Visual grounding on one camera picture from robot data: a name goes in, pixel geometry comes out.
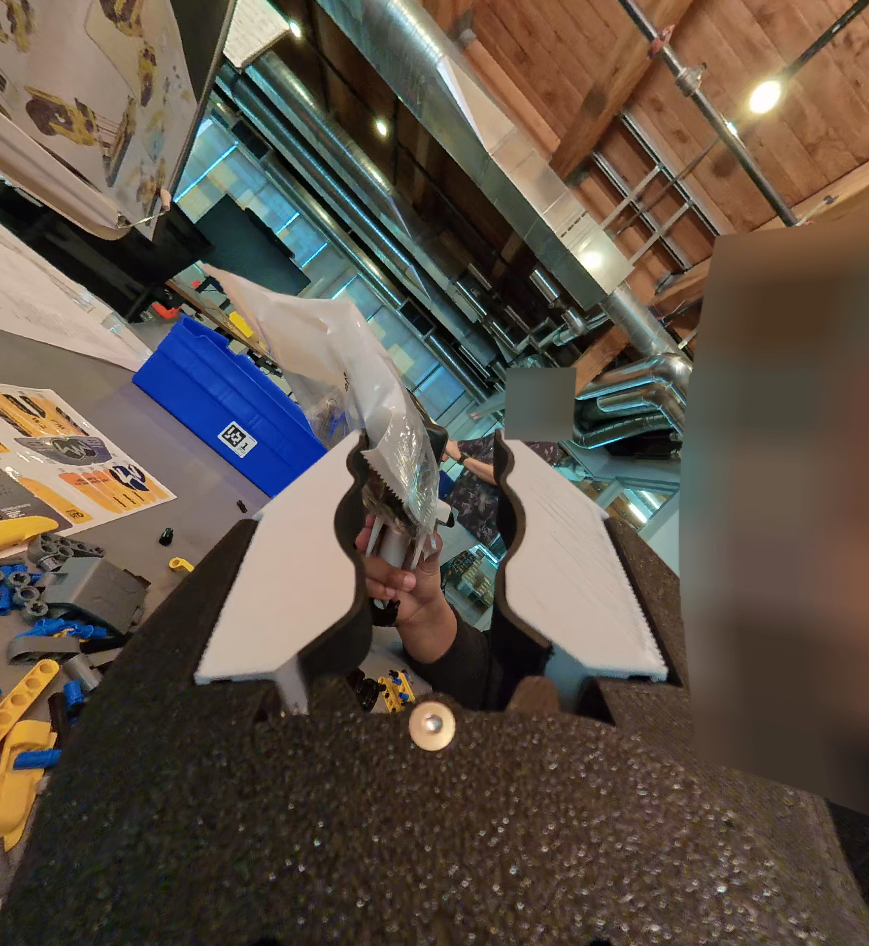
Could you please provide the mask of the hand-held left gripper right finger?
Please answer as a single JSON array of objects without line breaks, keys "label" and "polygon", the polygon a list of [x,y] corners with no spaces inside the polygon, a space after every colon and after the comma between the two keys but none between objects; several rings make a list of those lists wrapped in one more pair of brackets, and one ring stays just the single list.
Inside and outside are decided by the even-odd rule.
[{"label": "hand-held left gripper right finger", "polygon": [[667,684],[672,667],[606,526],[608,516],[523,441],[495,435],[492,655],[501,699],[546,676],[575,710],[601,681]]}]

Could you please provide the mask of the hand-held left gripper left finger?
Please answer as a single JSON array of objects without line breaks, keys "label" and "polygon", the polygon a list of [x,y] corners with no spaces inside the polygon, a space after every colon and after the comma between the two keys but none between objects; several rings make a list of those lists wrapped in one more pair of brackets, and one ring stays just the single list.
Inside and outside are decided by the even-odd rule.
[{"label": "hand-held left gripper left finger", "polygon": [[269,682],[287,712],[305,714],[317,678],[347,676],[368,655],[372,617],[355,548],[367,443],[349,434],[252,521],[196,685]]}]

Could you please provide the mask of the clear bag of black pieces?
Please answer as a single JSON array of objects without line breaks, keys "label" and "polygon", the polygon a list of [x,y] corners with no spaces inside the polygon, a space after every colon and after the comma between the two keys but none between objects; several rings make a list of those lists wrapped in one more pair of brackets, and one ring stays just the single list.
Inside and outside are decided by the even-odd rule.
[{"label": "clear bag of black pieces", "polygon": [[279,368],[317,440],[330,448],[365,434],[363,455],[381,481],[377,504],[412,537],[430,536],[439,503],[435,424],[357,306],[280,294],[208,264],[204,270]]}]

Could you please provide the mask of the pile of toy building pieces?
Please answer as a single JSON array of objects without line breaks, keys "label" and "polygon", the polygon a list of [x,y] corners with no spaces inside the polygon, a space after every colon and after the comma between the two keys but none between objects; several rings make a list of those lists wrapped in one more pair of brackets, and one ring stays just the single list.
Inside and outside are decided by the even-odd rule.
[{"label": "pile of toy building pieces", "polygon": [[207,637],[201,623],[219,549],[194,559],[133,634],[50,769],[16,769],[27,752],[50,752],[50,723],[25,714],[62,671],[51,656],[0,694],[0,944],[70,940],[80,916],[98,928],[124,889],[142,885],[159,811],[188,750],[194,696],[188,676]]}]

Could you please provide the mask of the person's right forearm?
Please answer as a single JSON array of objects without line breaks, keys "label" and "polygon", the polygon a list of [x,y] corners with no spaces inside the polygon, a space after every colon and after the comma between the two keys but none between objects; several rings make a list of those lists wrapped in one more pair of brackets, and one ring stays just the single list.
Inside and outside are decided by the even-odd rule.
[{"label": "person's right forearm", "polygon": [[443,656],[423,662],[406,656],[409,669],[434,692],[443,693],[467,710],[501,709],[501,668],[490,648],[489,636],[456,618],[453,643]]}]

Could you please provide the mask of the person's right hand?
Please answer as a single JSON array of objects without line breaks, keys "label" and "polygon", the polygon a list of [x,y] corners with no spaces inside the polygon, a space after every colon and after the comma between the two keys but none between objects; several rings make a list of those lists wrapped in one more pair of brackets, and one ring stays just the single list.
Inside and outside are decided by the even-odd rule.
[{"label": "person's right hand", "polygon": [[368,597],[399,603],[395,627],[405,653],[419,663],[431,664],[448,652],[457,633],[456,615],[440,584],[441,536],[435,534],[434,552],[406,572],[368,555],[374,521],[375,516],[368,514],[355,540],[364,562]]}]

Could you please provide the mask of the large blue plastic bin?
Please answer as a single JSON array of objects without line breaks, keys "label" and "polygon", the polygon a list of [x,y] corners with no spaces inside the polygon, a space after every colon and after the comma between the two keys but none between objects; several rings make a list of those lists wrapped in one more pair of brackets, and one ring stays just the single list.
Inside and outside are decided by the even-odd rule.
[{"label": "large blue plastic bin", "polygon": [[268,497],[327,454],[299,405],[227,339],[189,316],[133,375],[133,384]]}]

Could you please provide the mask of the yellow grey sticker sheet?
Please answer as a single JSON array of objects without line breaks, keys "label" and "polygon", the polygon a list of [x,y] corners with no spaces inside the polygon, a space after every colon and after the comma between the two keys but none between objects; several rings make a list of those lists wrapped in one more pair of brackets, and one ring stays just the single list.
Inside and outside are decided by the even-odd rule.
[{"label": "yellow grey sticker sheet", "polygon": [[0,521],[77,535],[176,495],[53,391],[0,384]]}]

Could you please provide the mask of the white printed paper sheet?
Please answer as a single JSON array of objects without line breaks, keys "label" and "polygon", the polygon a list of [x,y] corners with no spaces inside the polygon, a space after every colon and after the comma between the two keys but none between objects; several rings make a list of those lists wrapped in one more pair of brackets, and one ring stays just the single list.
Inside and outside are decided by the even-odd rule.
[{"label": "white printed paper sheet", "polygon": [[108,305],[2,226],[0,330],[132,372],[152,355]]}]

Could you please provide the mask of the open instruction booklet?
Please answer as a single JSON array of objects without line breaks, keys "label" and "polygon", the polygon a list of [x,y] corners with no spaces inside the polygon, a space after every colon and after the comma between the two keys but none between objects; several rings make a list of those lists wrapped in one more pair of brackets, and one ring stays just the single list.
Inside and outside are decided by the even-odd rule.
[{"label": "open instruction booklet", "polygon": [[0,1],[0,115],[149,215],[197,101],[167,1]]}]

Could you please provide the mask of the silver ventilation duct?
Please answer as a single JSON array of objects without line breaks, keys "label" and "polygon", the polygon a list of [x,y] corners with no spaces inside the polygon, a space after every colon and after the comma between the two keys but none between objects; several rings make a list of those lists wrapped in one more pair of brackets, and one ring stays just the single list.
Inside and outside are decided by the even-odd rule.
[{"label": "silver ventilation duct", "polygon": [[609,327],[639,360],[576,376],[578,400],[617,415],[620,439],[668,429],[681,442],[692,364],[630,289],[630,260],[549,159],[475,75],[458,46],[419,2],[317,2],[418,124],[500,212],[534,254],[535,287],[550,308],[564,297],[560,328],[534,345],[560,348]]}]

